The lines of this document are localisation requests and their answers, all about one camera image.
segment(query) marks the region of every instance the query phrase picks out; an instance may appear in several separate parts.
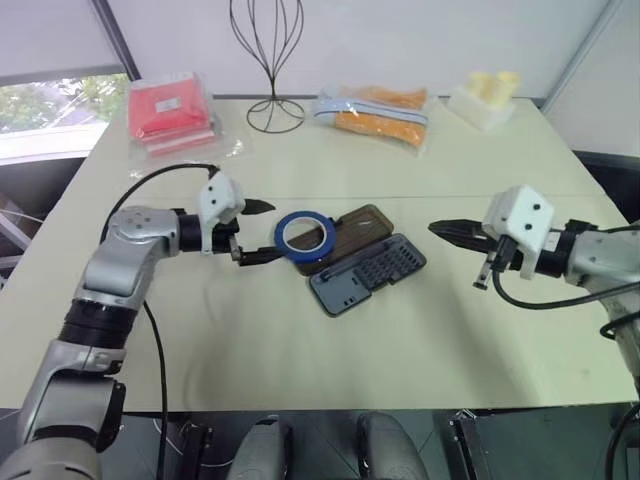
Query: window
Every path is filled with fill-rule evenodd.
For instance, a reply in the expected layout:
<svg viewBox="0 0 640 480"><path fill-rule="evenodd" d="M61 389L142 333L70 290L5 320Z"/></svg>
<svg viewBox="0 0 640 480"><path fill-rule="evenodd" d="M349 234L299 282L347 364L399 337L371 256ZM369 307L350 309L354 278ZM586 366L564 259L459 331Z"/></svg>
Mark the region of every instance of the window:
<svg viewBox="0 0 640 480"><path fill-rule="evenodd" d="M119 73L0 87L0 165L86 156L127 83Z"/></svg>

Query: blue tape roll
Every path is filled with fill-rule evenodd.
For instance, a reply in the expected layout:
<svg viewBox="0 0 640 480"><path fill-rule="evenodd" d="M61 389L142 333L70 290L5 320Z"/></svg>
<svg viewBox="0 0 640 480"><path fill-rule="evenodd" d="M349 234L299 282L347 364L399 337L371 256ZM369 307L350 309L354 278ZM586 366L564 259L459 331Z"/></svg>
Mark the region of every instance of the blue tape roll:
<svg viewBox="0 0 640 480"><path fill-rule="evenodd" d="M298 220L300 218L310 218L315 220L322 225L324 230L324 241L311 250L297 250L288 245L284 239L284 232L287 226L294 220ZM329 255L336 246L336 229L333 226L333 222L324 215L309 210L301 210L299 212L290 213L278 222L274 234L274 241L278 250L285 252L286 257L289 260L295 263L312 263Z"/></svg>

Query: wire stand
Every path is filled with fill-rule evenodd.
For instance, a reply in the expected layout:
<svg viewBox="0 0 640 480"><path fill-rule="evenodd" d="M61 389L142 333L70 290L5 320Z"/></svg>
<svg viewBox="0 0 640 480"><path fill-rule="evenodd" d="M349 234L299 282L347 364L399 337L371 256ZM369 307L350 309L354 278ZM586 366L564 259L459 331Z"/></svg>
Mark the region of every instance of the wire stand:
<svg viewBox="0 0 640 480"><path fill-rule="evenodd" d="M295 130L304 122L304 109L300 104L282 98L276 93L276 79L278 73L287 62L300 42L304 28L304 11L302 0L291 0L295 3L295 18L293 23L287 18L285 0L274 0L275 26L273 29L273 43L271 55L263 46L256 26L256 0L247 0L247 14L249 20L249 37L251 43L242 32L236 20L236 0L229 0L229 20L236 39L249 55L262 67L269 78L271 94L269 98L259 101L247 111L247 123L252 128L264 133L286 133Z"/></svg>

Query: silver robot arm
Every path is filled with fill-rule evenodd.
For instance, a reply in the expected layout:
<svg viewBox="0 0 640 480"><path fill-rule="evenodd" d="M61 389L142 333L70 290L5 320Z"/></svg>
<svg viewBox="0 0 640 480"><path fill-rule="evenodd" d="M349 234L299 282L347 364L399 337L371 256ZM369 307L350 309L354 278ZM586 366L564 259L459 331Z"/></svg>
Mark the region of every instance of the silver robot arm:
<svg viewBox="0 0 640 480"><path fill-rule="evenodd" d="M482 222L442 220L429 229L456 246L486 253L474 286L486 290L493 279L497 293L517 307L547 310L599 300L610 320L601 333L617 342L640 392L640 225L601 231L571 220L556 230L553 214L544 197L520 186L496 195ZM564 276L597 297L548 304L516 300L500 284L506 269L525 279Z"/></svg>
<svg viewBox="0 0 640 480"><path fill-rule="evenodd" d="M576 239L567 264L567 283L591 293L640 282L640 225L613 233L585 231ZM603 298L611 322L630 319L612 332L640 392L640 286Z"/></svg>
<svg viewBox="0 0 640 480"><path fill-rule="evenodd" d="M116 438L126 392L113 376L125 359L127 337L159 260L181 251L230 253L242 266L281 256L268 247L243 252L235 240L236 215L273 206L245 201L222 172L198 200L198 215L132 207L111 217L24 401L21 446L0 467L0 480L100 478L98 453Z"/></svg>

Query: plastic bag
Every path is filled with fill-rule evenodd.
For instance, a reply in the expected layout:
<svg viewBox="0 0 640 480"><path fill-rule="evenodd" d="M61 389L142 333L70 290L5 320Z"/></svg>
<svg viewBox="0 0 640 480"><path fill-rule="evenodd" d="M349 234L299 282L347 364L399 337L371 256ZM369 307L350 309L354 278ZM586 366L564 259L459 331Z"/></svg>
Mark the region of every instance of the plastic bag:
<svg viewBox="0 0 640 480"><path fill-rule="evenodd" d="M427 89L397 92L383 87L325 90L313 105L323 124L401 141L421 153L426 145Z"/></svg>
<svg viewBox="0 0 640 480"><path fill-rule="evenodd" d="M192 72L132 82L127 95L130 175L140 178L178 163L212 164L244 151L246 135L237 125L231 128L220 111Z"/></svg>

